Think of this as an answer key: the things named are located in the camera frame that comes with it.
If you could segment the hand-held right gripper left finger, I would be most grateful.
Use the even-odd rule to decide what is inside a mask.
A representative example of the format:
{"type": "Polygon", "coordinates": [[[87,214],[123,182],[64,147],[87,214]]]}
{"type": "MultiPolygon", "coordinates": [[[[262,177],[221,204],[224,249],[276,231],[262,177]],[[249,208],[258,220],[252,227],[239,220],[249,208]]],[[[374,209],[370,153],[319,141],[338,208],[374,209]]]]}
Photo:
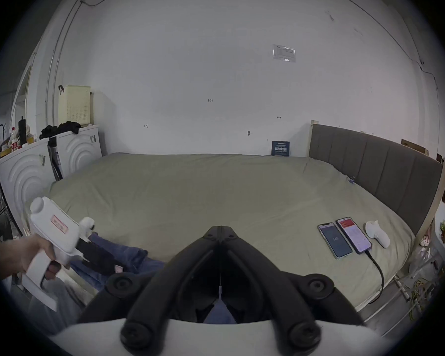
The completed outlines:
{"type": "Polygon", "coordinates": [[[220,229],[211,227],[161,270],[110,276],[104,289],[86,306],[78,324],[124,318],[118,339],[125,349],[160,349],[177,296],[197,270],[213,257],[220,229]]]}

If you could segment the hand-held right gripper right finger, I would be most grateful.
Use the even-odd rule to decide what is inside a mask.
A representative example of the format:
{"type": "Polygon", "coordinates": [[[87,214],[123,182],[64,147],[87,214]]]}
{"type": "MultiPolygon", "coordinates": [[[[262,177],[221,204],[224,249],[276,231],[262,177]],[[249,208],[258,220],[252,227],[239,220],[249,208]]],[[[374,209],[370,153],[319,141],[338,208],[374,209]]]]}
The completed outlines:
{"type": "Polygon", "coordinates": [[[228,226],[221,227],[221,300],[236,324],[271,320],[284,351],[314,351],[322,340],[317,319],[363,327],[329,277],[279,270],[228,226]]]}

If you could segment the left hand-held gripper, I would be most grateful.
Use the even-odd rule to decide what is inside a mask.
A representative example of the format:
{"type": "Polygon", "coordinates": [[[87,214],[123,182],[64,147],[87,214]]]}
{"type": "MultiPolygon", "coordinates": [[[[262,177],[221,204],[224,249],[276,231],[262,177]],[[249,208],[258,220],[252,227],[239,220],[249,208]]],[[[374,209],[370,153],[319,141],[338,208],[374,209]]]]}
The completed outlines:
{"type": "MultiPolygon", "coordinates": [[[[53,246],[55,261],[66,265],[73,259],[100,274],[115,274],[125,271],[125,265],[101,246],[89,241],[95,221],[84,217],[75,222],[58,205],[47,197],[37,197],[30,205],[30,223],[35,234],[49,241],[53,246]]],[[[45,273],[51,258],[40,250],[32,258],[22,277],[24,288],[37,300],[54,312],[57,311],[58,298],[43,287],[45,273]]]]}

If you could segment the person's left hand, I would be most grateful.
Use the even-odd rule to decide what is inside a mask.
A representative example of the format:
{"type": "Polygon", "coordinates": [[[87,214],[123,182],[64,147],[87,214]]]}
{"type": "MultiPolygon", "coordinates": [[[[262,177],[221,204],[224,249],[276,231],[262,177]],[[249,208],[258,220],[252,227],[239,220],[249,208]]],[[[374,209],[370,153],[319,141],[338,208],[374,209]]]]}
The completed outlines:
{"type": "Polygon", "coordinates": [[[55,260],[53,244],[38,234],[16,240],[0,242],[0,280],[20,272],[27,272],[33,258],[44,251],[51,262],[45,271],[45,279],[55,279],[61,264],[55,260]]]}

